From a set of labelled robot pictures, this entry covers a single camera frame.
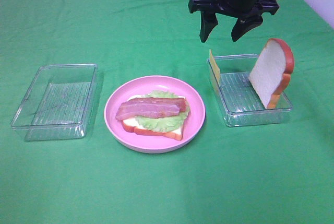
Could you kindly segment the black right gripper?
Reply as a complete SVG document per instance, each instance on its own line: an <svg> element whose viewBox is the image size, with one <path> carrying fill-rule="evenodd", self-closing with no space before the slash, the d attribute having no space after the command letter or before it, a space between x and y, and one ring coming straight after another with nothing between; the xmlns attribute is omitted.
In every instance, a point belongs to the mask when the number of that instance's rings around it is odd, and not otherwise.
<svg viewBox="0 0 334 224"><path fill-rule="evenodd" d="M236 42L262 24L262 16L253 15L274 15L279 5L274 0L189 0L188 8L190 13L201 12L199 36L202 43L207 41L211 31L218 25L216 14L239 18L231 31L232 41Z"/></svg>

